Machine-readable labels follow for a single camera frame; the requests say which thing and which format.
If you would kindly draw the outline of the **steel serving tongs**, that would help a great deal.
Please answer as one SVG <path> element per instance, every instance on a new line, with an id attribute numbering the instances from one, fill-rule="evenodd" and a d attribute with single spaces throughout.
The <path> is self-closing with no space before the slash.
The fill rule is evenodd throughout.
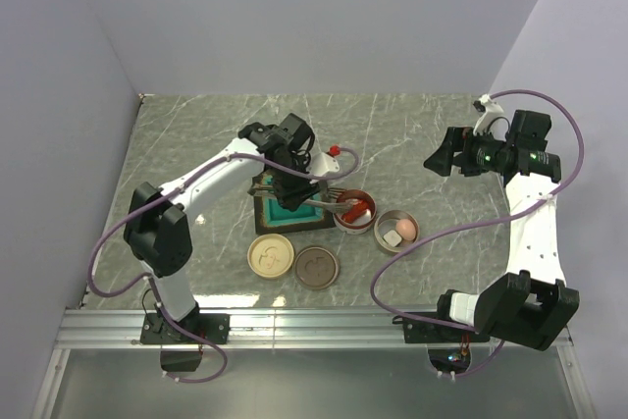
<path id="1" fill-rule="evenodd" d="M 273 188 L 269 184 L 254 183 L 247 193 L 252 197 L 269 198 L 279 201 L 279 198 L 274 194 Z M 311 195 L 309 198 L 297 197 L 297 208 L 303 205 L 320 208 L 333 214 L 346 213 L 349 209 L 342 207 L 338 204 L 338 198 L 340 197 L 340 191 L 337 188 L 326 188 L 323 191 Z"/>

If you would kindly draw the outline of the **orange shrimp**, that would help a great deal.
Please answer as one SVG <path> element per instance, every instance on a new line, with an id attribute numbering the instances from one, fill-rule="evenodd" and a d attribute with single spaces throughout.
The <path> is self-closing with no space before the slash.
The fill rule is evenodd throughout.
<path id="1" fill-rule="evenodd" d="M 338 204 L 340 204 L 342 207 L 345 207 L 346 209 L 352 208 L 355 205 L 359 205 L 363 202 L 362 199 L 360 198 L 348 198 L 346 200 L 343 201 L 338 201 Z"/>

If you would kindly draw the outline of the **red sausage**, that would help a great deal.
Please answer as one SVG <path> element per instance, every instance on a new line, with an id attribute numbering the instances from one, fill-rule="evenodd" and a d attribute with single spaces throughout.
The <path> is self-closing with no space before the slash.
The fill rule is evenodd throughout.
<path id="1" fill-rule="evenodd" d="M 364 200 L 356 200 L 351 208 L 341 216 L 347 224 L 354 224 L 356 220 L 365 216 L 370 211 L 369 204 Z"/>

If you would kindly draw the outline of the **pink egg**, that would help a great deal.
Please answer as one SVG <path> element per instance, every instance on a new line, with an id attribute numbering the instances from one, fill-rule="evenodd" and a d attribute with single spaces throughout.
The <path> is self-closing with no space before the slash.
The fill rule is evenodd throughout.
<path id="1" fill-rule="evenodd" d="M 413 241 L 417 237 L 417 228 L 407 218 L 399 219 L 395 224 L 395 230 L 403 240 Z"/>

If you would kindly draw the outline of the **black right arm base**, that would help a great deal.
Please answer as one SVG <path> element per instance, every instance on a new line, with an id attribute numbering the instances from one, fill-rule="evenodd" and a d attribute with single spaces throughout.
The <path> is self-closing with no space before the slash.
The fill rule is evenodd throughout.
<path id="1" fill-rule="evenodd" d="M 425 344 L 428 346 L 428 358 L 438 374 L 457 376 L 467 372 L 471 366 L 472 343 L 486 343 L 491 340 L 487 335 L 394 316 L 394 325 L 400 325 L 406 344 Z"/>

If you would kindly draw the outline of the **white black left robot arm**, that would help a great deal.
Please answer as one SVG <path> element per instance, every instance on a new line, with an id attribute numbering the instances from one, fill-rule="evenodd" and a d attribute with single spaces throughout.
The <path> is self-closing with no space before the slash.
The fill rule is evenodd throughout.
<path id="1" fill-rule="evenodd" d="M 142 183 L 131 197 L 123 238 L 157 288 L 168 315 L 163 329 L 176 342 L 198 331 L 198 304 L 185 265 L 192 255 L 191 227 L 202 211 L 266 170 L 284 208 L 294 211 L 319 186 L 305 174 L 315 141 L 311 127 L 293 113 L 277 125 L 245 126 L 221 152 L 182 177 L 159 186 Z"/>

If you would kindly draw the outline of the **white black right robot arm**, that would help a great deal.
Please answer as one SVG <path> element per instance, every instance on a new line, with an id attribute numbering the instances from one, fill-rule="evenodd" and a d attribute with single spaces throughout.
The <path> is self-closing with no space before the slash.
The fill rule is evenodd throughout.
<path id="1" fill-rule="evenodd" d="M 557 248 L 553 191 L 561 180 L 557 155 L 548 153 L 547 114 L 518 110 L 505 139 L 471 127 L 450 127 L 425 161 L 442 176 L 457 168 L 465 177 L 501 176 L 512 216 L 503 275 L 478 294 L 453 289 L 438 300 L 436 334 L 455 340 L 468 327 L 476 333 L 546 350 L 576 313 L 580 296 L 568 288 Z"/>

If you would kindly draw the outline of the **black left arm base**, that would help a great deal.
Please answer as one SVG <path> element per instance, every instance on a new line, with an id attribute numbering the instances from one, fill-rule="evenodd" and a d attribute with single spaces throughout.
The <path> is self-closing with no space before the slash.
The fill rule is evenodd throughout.
<path id="1" fill-rule="evenodd" d="M 192 334 L 216 345 L 227 343 L 230 316 L 224 313 L 199 314 L 194 321 L 183 324 Z M 139 338 L 141 345 L 159 346 L 160 365 L 169 373 L 193 373 L 200 366 L 204 344 L 196 342 L 173 328 L 160 311 L 144 316 Z"/>

